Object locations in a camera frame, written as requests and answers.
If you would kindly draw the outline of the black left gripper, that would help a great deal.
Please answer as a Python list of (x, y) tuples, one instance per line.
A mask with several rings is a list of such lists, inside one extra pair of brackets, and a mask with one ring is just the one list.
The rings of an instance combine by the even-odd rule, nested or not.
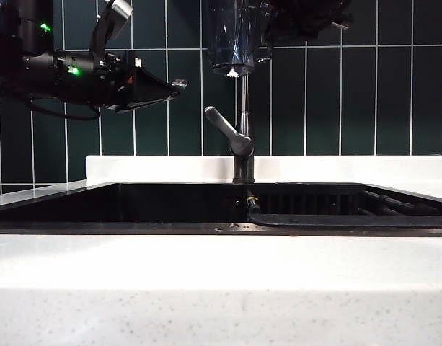
[(105, 88), (105, 101), (102, 103), (109, 110), (128, 112), (159, 102), (177, 98), (188, 85), (185, 79), (165, 82), (144, 68), (136, 65), (140, 58), (134, 50), (124, 50), (121, 56), (105, 53), (102, 67)]

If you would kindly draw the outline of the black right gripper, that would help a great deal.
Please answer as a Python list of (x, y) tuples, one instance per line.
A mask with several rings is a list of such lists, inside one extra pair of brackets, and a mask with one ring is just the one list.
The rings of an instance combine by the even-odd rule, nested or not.
[[(348, 11), (352, 1), (269, 1), (270, 11), (263, 40), (267, 43), (287, 43), (318, 38), (331, 26), (348, 29), (353, 15)], [(260, 46), (256, 63), (272, 59), (273, 46)]]

